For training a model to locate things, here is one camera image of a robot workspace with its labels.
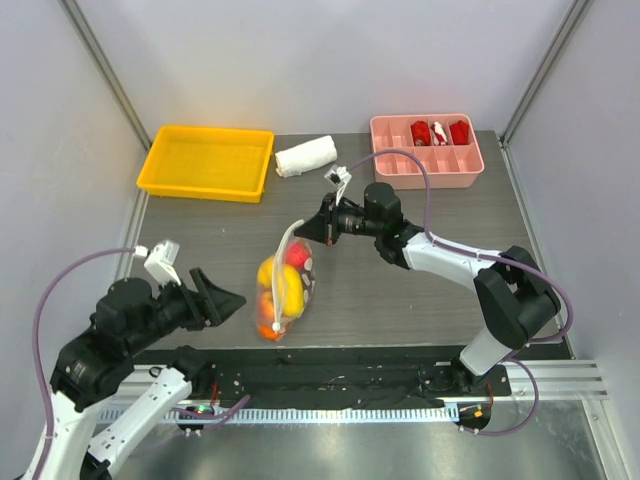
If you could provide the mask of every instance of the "wood grain surface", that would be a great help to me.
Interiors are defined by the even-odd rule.
[[[276,137],[275,150],[318,135]],[[477,132],[485,171],[468,189],[433,190],[431,228],[437,235],[476,246],[531,249],[494,132]],[[367,134],[333,136],[338,163],[349,165],[371,152]],[[270,347],[256,333],[256,273],[277,248],[284,230],[320,207],[329,184],[325,168],[282,179],[269,166],[265,193],[257,205],[151,197],[140,243],[170,238],[180,244],[176,268],[182,278],[201,267],[222,288],[247,297],[247,305],[225,324],[203,332],[177,331],[152,348],[189,344],[197,348]],[[355,172],[346,195],[362,202],[374,180],[373,166]],[[405,216],[421,224],[424,191],[401,191]],[[279,346],[448,345],[469,342],[483,326],[473,292],[424,272],[384,262],[373,239],[343,235],[334,247],[312,245],[316,291],[311,304]],[[139,262],[134,276],[149,278]],[[555,330],[548,325],[544,333]]]

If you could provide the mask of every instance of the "yellow plastic tray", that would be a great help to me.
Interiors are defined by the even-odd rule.
[[[138,177],[150,195],[259,203],[273,132],[166,125]]]

